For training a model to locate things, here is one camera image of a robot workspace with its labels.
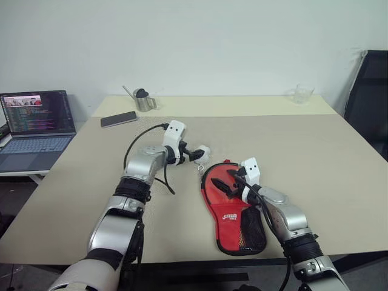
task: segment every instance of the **laptop keyboard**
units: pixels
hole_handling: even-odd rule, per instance
[[[65,136],[61,138],[11,139],[0,151],[0,154],[61,152],[66,148],[71,138],[71,136]]]

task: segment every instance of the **black mesh pocket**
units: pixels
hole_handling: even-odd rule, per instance
[[[260,211],[251,206],[241,212],[241,250],[262,252],[267,245]]]

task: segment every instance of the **black phone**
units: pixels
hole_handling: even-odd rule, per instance
[[[108,116],[101,118],[101,127],[110,127],[118,124],[123,124],[131,121],[138,120],[138,116],[136,115],[136,112],[126,112],[122,114],[117,114],[113,116]]]

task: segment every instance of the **laptop screen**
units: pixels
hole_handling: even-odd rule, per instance
[[[75,133],[66,91],[0,94],[12,135]]]

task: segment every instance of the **robotic arm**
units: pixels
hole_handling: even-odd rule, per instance
[[[150,201],[150,188],[158,170],[166,164],[205,161],[210,150],[191,152],[182,140],[186,126],[172,121],[162,145],[143,147],[129,161],[115,194],[109,198],[89,241],[87,256],[71,265],[49,288],[63,291],[116,291],[123,267],[141,260],[142,214]]]
[[[243,161],[239,170],[229,173],[238,186],[233,196],[241,195],[244,202],[261,207],[263,213],[269,211],[266,220],[284,255],[291,259],[296,278],[303,282],[299,291],[349,291],[330,258],[323,255],[303,211],[291,204],[285,194],[259,185],[260,172],[255,158]],[[228,187],[221,185],[220,180],[213,183],[220,190]]]

